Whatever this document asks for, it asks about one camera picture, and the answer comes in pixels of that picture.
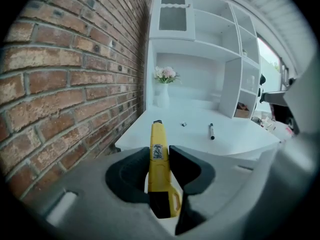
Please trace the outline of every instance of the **black marker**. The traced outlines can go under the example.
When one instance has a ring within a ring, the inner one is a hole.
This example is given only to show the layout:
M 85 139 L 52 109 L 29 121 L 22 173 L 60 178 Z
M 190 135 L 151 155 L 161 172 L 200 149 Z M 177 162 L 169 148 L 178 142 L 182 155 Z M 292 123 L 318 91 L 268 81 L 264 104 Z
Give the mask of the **black marker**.
M 214 133 L 214 124 L 213 123 L 210 123 L 210 138 L 211 140 L 214 140 L 215 139 L 215 133 Z

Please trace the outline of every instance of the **cardboard box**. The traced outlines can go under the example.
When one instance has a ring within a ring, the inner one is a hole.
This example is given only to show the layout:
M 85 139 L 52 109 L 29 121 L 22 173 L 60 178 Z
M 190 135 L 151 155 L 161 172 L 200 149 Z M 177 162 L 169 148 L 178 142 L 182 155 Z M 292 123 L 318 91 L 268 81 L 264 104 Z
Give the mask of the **cardboard box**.
M 236 110 L 234 113 L 234 117 L 236 118 L 248 118 L 250 114 L 249 109 L 247 108 L 247 106 L 243 103 L 238 102 L 238 104 L 236 105 Z

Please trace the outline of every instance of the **white wall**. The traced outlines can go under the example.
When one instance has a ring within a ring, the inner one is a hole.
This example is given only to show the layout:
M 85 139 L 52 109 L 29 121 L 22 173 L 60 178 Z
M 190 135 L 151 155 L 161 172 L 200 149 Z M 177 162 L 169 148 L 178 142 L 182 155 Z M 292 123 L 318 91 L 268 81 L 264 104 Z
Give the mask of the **white wall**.
M 182 84 L 175 81 L 169 85 L 171 97 L 211 101 L 212 95 L 221 95 L 224 63 L 196 56 L 158 53 L 156 65 L 161 68 L 172 67 L 180 74 Z
M 260 56 L 260 69 L 261 74 L 265 77 L 265 83 L 260 87 L 265 93 L 279 91 L 280 87 L 280 74 L 269 62 L 267 62 L 262 56 Z M 270 105 L 267 102 L 259 102 L 258 97 L 256 103 L 256 111 L 271 112 Z

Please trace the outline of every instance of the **flower vase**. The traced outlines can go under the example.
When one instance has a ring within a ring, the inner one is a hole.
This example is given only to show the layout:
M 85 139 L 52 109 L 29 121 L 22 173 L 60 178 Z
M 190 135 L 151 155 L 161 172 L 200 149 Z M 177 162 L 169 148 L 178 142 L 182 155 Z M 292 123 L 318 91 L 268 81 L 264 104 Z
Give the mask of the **flower vase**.
M 157 105 L 159 108 L 169 108 L 170 99 L 168 94 L 168 83 L 159 84 L 160 93 L 157 99 Z

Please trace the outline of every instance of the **white desk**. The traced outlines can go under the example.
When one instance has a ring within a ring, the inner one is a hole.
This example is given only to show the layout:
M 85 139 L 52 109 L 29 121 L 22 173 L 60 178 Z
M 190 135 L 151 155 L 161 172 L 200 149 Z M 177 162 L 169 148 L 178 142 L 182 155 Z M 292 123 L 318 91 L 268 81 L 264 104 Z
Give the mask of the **white desk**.
M 164 124 L 168 145 L 180 145 L 214 155 L 257 159 L 262 151 L 276 147 L 280 141 L 250 120 L 231 119 L 214 110 L 151 107 L 134 122 L 115 146 L 122 151 L 149 147 L 151 125 L 156 120 Z M 213 123 L 214 140 L 210 139 L 210 123 Z

